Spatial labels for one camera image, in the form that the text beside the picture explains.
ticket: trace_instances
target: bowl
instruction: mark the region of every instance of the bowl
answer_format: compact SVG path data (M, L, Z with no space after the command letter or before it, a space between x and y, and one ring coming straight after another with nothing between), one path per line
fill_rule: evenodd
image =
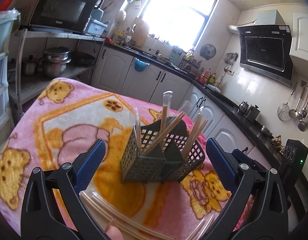
M142 72L144 69L149 66L150 63L146 63L144 61L139 60L138 58L135 61L134 68L137 72Z
M43 60L42 61L43 73L48 78L60 77L65 72L66 65L70 61L71 61L70 58L56 63Z
M264 125L261 128L261 133L266 137L272 136L272 133L270 132L270 130L268 128L266 128Z

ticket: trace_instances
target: microwave oven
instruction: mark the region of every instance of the microwave oven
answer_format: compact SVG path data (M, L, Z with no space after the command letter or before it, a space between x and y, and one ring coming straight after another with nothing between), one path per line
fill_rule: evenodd
M82 33L98 0L17 0L21 25Z
M292 36L288 25L238 27L242 68L291 86Z

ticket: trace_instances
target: kitchen cabinet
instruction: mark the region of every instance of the kitchen cabinet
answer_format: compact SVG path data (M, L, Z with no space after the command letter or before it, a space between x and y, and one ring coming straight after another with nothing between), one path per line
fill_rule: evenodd
M163 93L171 90L173 91L171 109L178 110L178 107L183 101L187 90L190 88L190 85L190 82L187 82L183 78L164 71L150 99L150 103L161 106L163 104Z
M253 148L250 141L226 115L211 132L210 137L214 137L225 152L231 153L234 149L243 151L248 147L247 152L244 152L248 154Z
M214 130L216 125L220 122L225 113L208 97L204 97L203 100L198 103L198 106L202 108L202 118L207 119L207 124L202 131L206 138L210 138L211 132ZM193 120L196 119L199 113L199 108L194 113Z
M150 64L144 71L137 72L132 63L124 81L121 94L149 102L164 70Z
M308 79L308 14L293 13L290 56L298 74Z
M188 100L192 105L191 111L188 113L188 117L193 120L193 116L198 110L198 106L203 101L204 97L205 96L203 95L201 90L199 90L194 85L191 85L178 108L180 108L184 104L185 100Z
M250 157L253 160L258 161L261 163L266 169L272 168L270 163L264 158L263 154L259 151L258 148L254 147L248 154L248 157Z
M101 55L96 64L92 86L120 93L134 57L109 48L103 48Z

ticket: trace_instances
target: microwave door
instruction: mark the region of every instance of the microwave door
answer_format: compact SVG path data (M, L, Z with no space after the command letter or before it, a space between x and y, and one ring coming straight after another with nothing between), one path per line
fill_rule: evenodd
M97 0L39 0L30 25L83 32Z

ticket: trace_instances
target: black plastic basket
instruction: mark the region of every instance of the black plastic basket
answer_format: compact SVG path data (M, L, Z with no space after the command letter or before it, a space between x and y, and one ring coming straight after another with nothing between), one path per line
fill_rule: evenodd
M141 127L142 149L151 144L159 134L161 121ZM190 154L184 159L181 151L188 138L186 124L179 124L169 133L164 141L163 150L157 145L147 156L140 155L136 143L135 126L131 132L121 159L122 181L182 181L193 169L205 160L205 153L196 141Z

